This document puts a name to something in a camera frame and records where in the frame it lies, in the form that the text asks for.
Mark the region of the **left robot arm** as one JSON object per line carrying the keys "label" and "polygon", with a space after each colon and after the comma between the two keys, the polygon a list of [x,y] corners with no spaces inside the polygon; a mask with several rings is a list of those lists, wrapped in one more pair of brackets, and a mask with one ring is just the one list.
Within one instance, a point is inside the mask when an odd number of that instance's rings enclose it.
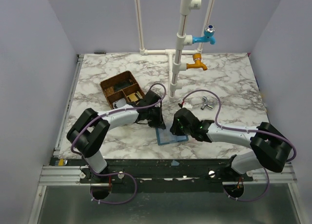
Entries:
{"label": "left robot arm", "polygon": [[77,149],[95,173],[101,173],[107,162],[100,148],[109,130],[146,120],[152,128],[165,129],[162,116],[163,98],[149,90],[138,103],[127,103],[110,111],[87,108],[67,133],[67,140]]}

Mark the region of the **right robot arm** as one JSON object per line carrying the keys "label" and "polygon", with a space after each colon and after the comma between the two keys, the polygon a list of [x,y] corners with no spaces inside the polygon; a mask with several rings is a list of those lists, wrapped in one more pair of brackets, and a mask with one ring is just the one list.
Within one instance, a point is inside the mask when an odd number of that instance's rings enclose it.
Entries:
{"label": "right robot arm", "polygon": [[262,167],[280,173],[291,152],[290,144],[282,140],[281,133],[268,122],[231,130],[213,120],[199,120],[186,108],[174,114],[170,132],[177,136],[190,135],[199,142],[230,143],[249,148],[250,152],[233,155],[226,164],[224,172],[233,176]]}

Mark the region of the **blue leather card holder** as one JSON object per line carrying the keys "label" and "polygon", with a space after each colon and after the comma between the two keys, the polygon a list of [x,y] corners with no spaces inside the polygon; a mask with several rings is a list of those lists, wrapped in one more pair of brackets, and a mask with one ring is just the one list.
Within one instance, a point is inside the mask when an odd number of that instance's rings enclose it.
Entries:
{"label": "blue leather card holder", "polygon": [[167,145],[173,143],[182,143],[189,140],[188,136],[176,136],[173,135],[168,128],[160,129],[156,128],[156,139],[158,145]]}

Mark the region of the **silver white card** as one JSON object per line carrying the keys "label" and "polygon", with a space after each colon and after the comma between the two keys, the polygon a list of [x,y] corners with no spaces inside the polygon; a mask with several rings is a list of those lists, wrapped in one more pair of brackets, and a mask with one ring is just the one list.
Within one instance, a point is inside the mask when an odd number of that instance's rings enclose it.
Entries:
{"label": "silver white card", "polygon": [[127,101],[124,98],[119,99],[119,100],[113,102],[113,109],[121,108],[121,107],[125,106],[126,104],[127,104]]}

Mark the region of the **gold card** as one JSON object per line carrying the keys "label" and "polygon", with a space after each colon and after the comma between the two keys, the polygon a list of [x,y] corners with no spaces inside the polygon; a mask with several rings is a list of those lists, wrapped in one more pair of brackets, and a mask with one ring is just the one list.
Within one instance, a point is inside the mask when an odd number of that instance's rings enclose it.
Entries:
{"label": "gold card", "polygon": [[139,102],[141,99],[143,99],[140,92],[134,92],[127,96],[127,99],[129,102]]}

